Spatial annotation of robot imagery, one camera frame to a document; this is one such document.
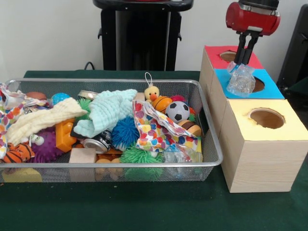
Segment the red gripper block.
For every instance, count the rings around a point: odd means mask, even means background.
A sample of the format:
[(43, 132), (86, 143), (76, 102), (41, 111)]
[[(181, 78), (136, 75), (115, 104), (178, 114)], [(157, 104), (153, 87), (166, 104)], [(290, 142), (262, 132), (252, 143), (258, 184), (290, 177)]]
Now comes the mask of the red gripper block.
[[(240, 33), (234, 58), (237, 65), (249, 63), (259, 36), (269, 36), (277, 30), (281, 20), (277, 11), (278, 5), (278, 1), (237, 1), (229, 5), (226, 12), (226, 26)], [(246, 33), (248, 30), (257, 33)], [(251, 39), (245, 48), (247, 36)]]

